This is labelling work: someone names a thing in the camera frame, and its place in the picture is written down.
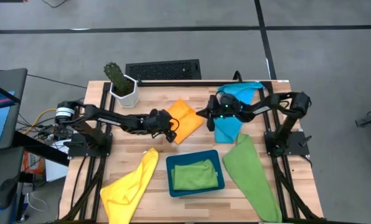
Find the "wooden tabletop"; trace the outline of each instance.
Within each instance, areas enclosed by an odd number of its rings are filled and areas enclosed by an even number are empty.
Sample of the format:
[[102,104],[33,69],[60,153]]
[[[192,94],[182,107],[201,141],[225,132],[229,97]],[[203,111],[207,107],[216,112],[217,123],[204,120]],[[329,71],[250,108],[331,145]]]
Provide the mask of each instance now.
[[[99,106],[103,89],[103,81],[89,82],[85,103]],[[288,81],[272,81],[275,93],[291,91]],[[216,93],[215,86],[185,86],[185,87],[140,87],[141,99],[133,109],[123,109],[116,102],[115,112],[121,114],[149,113],[153,108],[168,109],[179,98],[183,99],[191,108],[201,110],[206,107],[210,94]],[[260,100],[256,92],[253,101]],[[107,98],[106,109],[110,103]],[[273,117],[269,112],[271,127],[275,127]],[[249,134],[255,143],[260,161],[266,172],[266,177],[271,189],[277,197],[275,178],[271,165],[271,159],[266,153],[263,133],[265,132],[263,115],[257,116],[252,122],[242,126],[241,133]],[[219,156],[224,156],[234,147],[234,144],[217,144],[214,133],[209,132],[206,124],[202,125],[180,145],[168,143],[164,135],[151,139],[149,135],[138,136],[123,132],[113,126],[113,145],[111,154],[107,157],[103,187],[107,186],[127,173],[134,171],[139,166],[143,152],[151,147],[159,152],[159,161],[155,173],[141,199],[138,208],[132,218],[132,222],[258,222],[261,221],[253,207],[242,194],[241,190],[233,182],[222,164],[225,180],[225,188],[213,192],[172,198],[169,195],[166,157],[190,152],[200,152],[209,149],[218,151]],[[306,205],[318,216],[322,216],[321,205],[317,194],[316,185],[310,164],[299,156],[288,156],[289,166],[292,173],[294,188]],[[60,218],[70,210],[70,201],[73,192],[75,178],[80,167],[82,158],[74,158],[70,161],[68,175],[62,192],[60,203]],[[80,173],[80,178],[75,191],[75,202],[82,194],[87,175],[88,159]],[[289,195],[284,189],[288,216],[292,217]],[[89,196],[86,218],[91,217],[94,192]],[[108,222],[104,206],[100,200],[97,222]]]

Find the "black floor stripe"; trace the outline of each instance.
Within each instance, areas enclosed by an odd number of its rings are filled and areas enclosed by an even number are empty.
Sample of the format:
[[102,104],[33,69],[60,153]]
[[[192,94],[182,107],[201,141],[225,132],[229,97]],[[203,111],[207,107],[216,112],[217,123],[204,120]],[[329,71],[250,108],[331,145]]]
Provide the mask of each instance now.
[[266,27],[265,26],[265,20],[263,18],[263,12],[261,10],[261,5],[260,5],[259,0],[255,0],[255,6],[256,6],[256,12],[257,12],[257,15],[258,15],[258,20],[259,20],[259,26],[262,28],[260,30],[260,34],[261,34],[261,40],[263,41],[263,48],[265,50],[265,55],[266,55],[266,59],[267,59],[268,70],[269,70],[268,72],[269,72],[269,75],[270,75],[270,79],[276,80],[277,75],[276,75],[275,69],[274,69],[273,56],[271,54],[270,44],[268,42],[267,32],[266,32],[266,29],[265,29],[265,27]]
[[257,26],[131,27],[99,29],[0,30],[0,34],[98,34],[121,32],[246,31],[259,29],[260,28]]
[[344,25],[344,26],[267,26],[266,30],[365,30],[371,25]]

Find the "green towel in tray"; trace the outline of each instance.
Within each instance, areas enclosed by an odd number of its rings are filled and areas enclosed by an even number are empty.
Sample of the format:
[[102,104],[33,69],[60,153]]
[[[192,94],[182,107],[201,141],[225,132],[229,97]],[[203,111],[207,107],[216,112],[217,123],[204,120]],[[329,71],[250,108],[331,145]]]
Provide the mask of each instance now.
[[237,145],[223,156],[223,163],[259,217],[266,222],[282,222],[281,210],[249,135],[238,135]]
[[202,190],[218,187],[215,167],[210,159],[171,170],[173,190]]

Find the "blue tray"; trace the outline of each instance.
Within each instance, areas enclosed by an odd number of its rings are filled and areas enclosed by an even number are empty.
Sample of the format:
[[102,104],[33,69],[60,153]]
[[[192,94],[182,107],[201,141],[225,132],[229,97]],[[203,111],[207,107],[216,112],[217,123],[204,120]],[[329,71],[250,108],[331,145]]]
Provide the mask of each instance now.
[[[213,166],[215,167],[215,170],[217,173],[218,187],[213,187],[210,189],[203,189],[203,190],[173,190],[173,180],[172,180],[171,170],[174,169],[175,165],[184,166],[184,165],[193,164],[199,161],[204,161],[206,159],[210,159],[210,161],[212,161]],[[167,169],[167,180],[169,181],[169,193],[172,197],[208,192],[211,190],[224,189],[223,172],[220,166],[220,160],[218,158],[218,153],[216,150],[195,152],[195,153],[178,155],[178,156],[168,156],[166,158],[166,169]]]

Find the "yellow cloth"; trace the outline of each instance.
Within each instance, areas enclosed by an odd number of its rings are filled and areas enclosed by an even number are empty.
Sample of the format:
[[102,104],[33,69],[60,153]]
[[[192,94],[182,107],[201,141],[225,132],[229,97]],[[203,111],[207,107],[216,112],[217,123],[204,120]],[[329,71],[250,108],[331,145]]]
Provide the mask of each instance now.
[[158,162],[154,148],[143,156],[137,170],[101,189],[100,195],[110,224],[129,223]]
[[[204,123],[201,116],[195,114],[195,111],[187,105],[182,99],[177,100],[173,106],[168,109],[169,114],[179,120],[180,126],[176,130],[174,141],[180,144],[186,137],[192,134],[199,126]],[[177,122],[173,122],[172,130],[177,128]]]

